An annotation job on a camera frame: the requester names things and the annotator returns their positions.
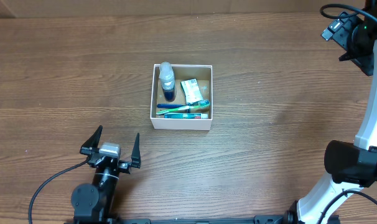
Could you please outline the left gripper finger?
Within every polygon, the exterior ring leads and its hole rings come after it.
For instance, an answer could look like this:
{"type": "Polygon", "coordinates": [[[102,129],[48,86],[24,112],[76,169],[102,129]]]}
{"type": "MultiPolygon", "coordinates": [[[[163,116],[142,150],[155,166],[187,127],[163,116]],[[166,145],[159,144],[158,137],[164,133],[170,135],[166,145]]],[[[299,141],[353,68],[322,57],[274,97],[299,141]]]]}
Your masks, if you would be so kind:
{"type": "Polygon", "coordinates": [[[133,168],[139,169],[141,167],[141,153],[139,150],[139,141],[140,141],[140,134],[136,134],[133,151],[131,154],[131,166],[133,168]]]}
{"type": "Polygon", "coordinates": [[[103,126],[99,125],[96,131],[91,135],[91,137],[82,144],[81,149],[97,148],[101,138],[102,130],[103,126]]]}

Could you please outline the teal toothpaste tube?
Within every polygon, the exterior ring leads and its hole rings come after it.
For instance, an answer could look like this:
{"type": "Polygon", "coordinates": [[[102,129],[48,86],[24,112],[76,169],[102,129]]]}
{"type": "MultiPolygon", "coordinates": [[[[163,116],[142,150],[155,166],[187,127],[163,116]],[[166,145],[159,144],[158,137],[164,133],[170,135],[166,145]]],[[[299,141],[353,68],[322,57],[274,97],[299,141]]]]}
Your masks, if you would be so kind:
{"type": "Polygon", "coordinates": [[[205,113],[166,113],[164,118],[167,119],[208,119],[205,113]]]}

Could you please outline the blue disposable razor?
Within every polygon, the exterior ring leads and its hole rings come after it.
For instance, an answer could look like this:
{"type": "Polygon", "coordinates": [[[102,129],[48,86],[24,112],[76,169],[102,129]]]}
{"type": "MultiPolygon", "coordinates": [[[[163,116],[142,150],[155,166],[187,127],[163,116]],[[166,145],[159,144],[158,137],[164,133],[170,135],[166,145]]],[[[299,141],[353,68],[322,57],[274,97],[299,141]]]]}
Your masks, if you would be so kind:
{"type": "Polygon", "coordinates": [[[176,105],[176,104],[157,104],[157,108],[159,109],[174,109],[174,108],[180,108],[183,105],[176,105]]]}

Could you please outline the green white soap packet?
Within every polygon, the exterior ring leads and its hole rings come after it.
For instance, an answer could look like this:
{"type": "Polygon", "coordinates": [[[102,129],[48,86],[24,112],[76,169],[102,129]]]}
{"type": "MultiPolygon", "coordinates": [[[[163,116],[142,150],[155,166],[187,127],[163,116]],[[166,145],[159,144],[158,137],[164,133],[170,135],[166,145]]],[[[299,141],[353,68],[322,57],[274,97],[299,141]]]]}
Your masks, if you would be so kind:
{"type": "Polygon", "coordinates": [[[198,82],[195,78],[181,81],[180,86],[182,87],[183,93],[185,95],[186,104],[192,105],[198,101],[203,100],[198,82]]]}

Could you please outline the green white toothbrush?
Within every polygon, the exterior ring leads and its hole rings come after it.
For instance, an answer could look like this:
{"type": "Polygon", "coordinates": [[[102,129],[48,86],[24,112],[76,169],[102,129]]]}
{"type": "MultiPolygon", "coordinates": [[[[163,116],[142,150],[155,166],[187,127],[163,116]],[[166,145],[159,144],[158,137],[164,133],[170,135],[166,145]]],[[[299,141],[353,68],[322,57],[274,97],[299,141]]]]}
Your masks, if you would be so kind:
{"type": "Polygon", "coordinates": [[[180,108],[174,108],[174,109],[161,109],[156,113],[156,115],[163,115],[166,113],[173,113],[177,111],[188,111],[188,110],[195,110],[195,109],[205,109],[210,106],[210,102],[208,100],[202,100],[198,101],[192,105],[183,105],[180,108]]]}

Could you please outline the clear dark liquid bottle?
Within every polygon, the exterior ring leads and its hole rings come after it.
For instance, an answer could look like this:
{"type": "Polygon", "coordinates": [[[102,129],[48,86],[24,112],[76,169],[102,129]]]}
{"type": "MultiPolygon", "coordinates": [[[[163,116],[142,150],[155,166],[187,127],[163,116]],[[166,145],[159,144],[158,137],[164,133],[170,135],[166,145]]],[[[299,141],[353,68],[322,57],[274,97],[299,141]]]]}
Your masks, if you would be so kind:
{"type": "Polygon", "coordinates": [[[159,67],[159,80],[166,101],[175,99],[175,74],[169,62],[162,62],[159,67]]]}

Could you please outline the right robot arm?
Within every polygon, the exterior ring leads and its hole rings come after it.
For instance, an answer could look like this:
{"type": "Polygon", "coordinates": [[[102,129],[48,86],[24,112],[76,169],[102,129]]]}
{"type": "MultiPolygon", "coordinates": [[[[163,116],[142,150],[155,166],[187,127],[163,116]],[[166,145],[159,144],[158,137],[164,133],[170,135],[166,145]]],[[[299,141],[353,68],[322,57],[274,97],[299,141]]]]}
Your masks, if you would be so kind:
{"type": "Polygon", "coordinates": [[[283,214],[281,223],[339,223],[334,212],[352,195],[361,195],[377,206],[377,200],[362,192],[377,182],[377,1],[366,1],[363,9],[326,4],[320,14],[332,20],[321,36],[334,40],[345,51],[339,59],[353,62],[373,80],[354,141],[329,142],[325,173],[283,214]]]}

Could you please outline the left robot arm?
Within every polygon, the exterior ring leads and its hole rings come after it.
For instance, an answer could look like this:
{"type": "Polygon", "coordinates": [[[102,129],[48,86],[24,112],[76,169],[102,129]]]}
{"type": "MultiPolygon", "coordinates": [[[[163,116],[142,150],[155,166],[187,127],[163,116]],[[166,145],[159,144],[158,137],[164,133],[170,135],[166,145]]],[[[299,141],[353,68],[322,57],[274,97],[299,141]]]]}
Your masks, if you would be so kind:
{"type": "Polygon", "coordinates": [[[102,130],[103,127],[99,126],[80,148],[80,154],[87,157],[86,163],[95,169],[95,173],[92,183],[80,184],[72,192],[73,223],[120,223],[120,219],[111,214],[119,175],[130,174],[132,168],[141,167],[139,134],[135,138],[131,160],[123,161],[118,144],[105,142],[99,145],[102,130]]]}

